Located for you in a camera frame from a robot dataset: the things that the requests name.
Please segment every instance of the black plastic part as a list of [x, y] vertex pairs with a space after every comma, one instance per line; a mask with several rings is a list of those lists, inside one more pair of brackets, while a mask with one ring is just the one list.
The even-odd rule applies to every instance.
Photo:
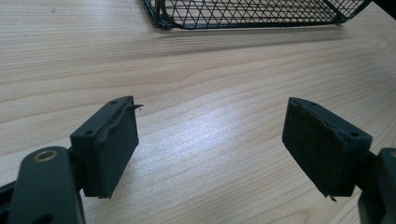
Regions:
[[70, 135], [85, 196], [110, 198], [139, 143], [132, 96], [104, 105]]
[[324, 196], [350, 196], [372, 136], [320, 105], [290, 98], [282, 140]]
[[376, 172], [385, 205], [383, 224], [396, 223], [396, 148], [383, 148], [376, 160]]
[[374, 2], [382, 7], [394, 20], [396, 20], [396, 1], [395, 0], [374, 0]]
[[15, 181], [0, 188], [0, 223], [6, 223]]
[[346, 22], [371, 0], [143, 0], [160, 28], [296, 27]]
[[67, 149], [46, 147], [21, 163], [8, 224], [78, 224], [84, 216]]
[[358, 207], [361, 224], [381, 223], [385, 214], [385, 208], [382, 203], [373, 201], [370, 196], [363, 192], [359, 197]]

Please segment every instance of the metal wire rack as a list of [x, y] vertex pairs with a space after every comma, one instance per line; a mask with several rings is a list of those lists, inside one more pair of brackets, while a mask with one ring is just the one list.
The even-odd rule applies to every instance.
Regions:
[[156, 27], [181, 29], [338, 24], [372, 0], [143, 0]]

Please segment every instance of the screw hole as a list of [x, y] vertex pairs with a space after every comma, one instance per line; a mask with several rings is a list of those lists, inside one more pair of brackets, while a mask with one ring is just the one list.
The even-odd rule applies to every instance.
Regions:
[[352, 132], [352, 133], [349, 133], [351, 136], [354, 136], [354, 137], [359, 137], [359, 134], [358, 133], [355, 133], [355, 132]]
[[53, 216], [44, 215], [42, 217], [37, 218], [32, 224], [50, 224], [53, 221]]
[[85, 131], [82, 133], [82, 135], [90, 135], [90, 134], [93, 134], [93, 131]]
[[42, 151], [40, 153], [37, 153], [33, 160], [36, 162], [49, 161], [52, 160], [52, 158], [56, 157], [57, 154], [58, 152], [55, 150]]

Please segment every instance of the wooden table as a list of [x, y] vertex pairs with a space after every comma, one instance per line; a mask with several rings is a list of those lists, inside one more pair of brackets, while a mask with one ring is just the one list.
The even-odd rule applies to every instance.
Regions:
[[70, 147], [104, 103], [133, 95], [140, 145], [88, 223], [359, 223], [281, 141], [288, 98], [396, 147], [396, 21], [374, 4], [342, 26], [162, 31], [140, 0], [0, 3], [0, 185], [23, 157]]

